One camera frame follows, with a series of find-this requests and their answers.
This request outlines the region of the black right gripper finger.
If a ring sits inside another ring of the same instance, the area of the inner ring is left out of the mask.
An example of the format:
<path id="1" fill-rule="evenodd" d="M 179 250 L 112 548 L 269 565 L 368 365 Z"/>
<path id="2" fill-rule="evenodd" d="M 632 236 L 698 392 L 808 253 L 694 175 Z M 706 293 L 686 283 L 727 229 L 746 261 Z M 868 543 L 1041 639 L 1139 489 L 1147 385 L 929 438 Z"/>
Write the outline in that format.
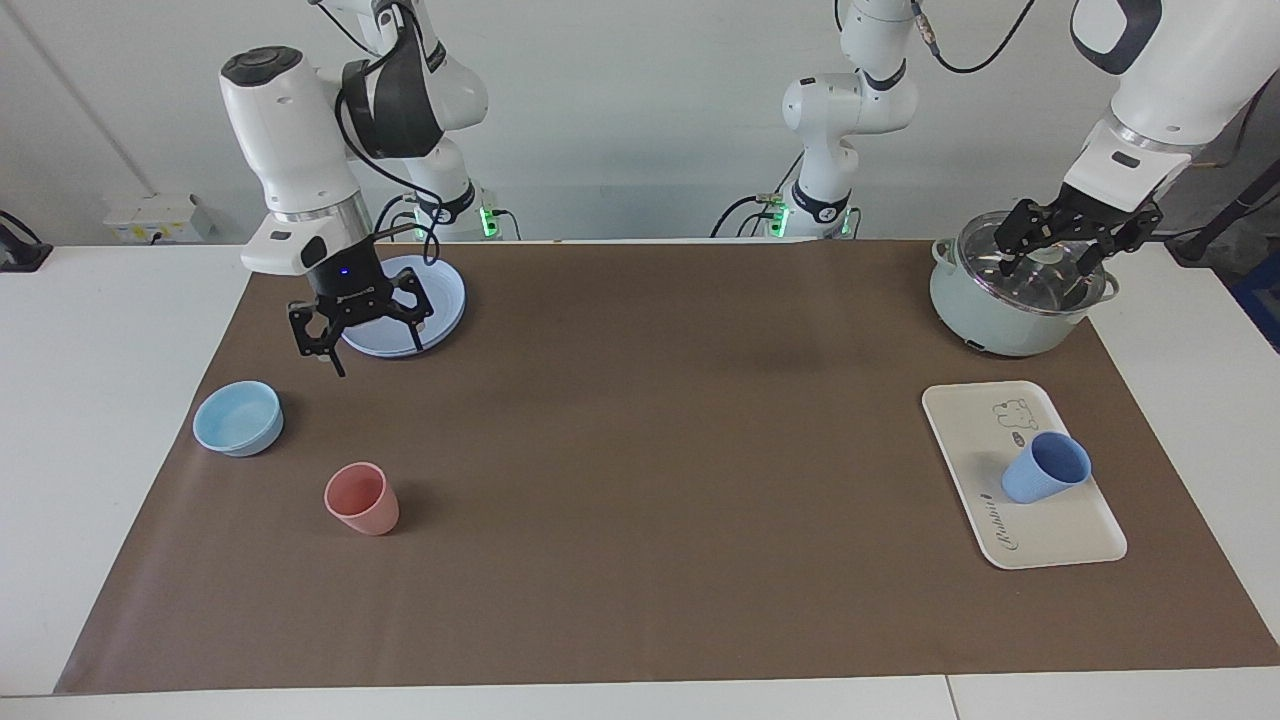
<path id="1" fill-rule="evenodd" d="M 390 279 L 390 287 L 392 295 L 388 299 L 385 316 L 406 325 L 415 350 L 421 352 L 425 350 L 425 346 L 419 324 L 434 314 L 434 307 L 428 297 L 425 286 L 415 272 L 398 272 Z M 396 300 L 396 291 L 411 293 L 413 304 L 404 305 L 399 300 Z"/>
<path id="2" fill-rule="evenodd" d="M 346 329 L 344 304 L 337 299 L 315 299 L 288 304 L 288 320 L 300 355 L 328 361 L 339 378 L 347 373 L 337 354 Z"/>

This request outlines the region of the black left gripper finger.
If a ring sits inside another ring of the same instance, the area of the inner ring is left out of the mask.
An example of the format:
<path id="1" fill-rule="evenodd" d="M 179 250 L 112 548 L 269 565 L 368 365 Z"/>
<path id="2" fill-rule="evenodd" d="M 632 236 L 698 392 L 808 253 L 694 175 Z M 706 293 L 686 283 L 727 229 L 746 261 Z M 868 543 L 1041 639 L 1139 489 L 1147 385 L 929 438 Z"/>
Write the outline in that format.
<path id="1" fill-rule="evenodd" d="M 1107 258 L 1137 251 L 1152 238 L 1164 218 L 1164 209 L 1160 205 L 1146 205 L 1135 215 L 1116 225 L 1106 225 L 1092 219 L 1082 220 L 1082 238 L 1089 243 L 1075 260 L 1078 274 L 1092 275 Z"/>
<path id="2" fill-rule="evenodd" d="M 1002 277 L 1011 277 L 1028 255 L 1050 246 L 1050 209 L 1023 199 L 996 228 L 995 242 L 998 269 Z"/>

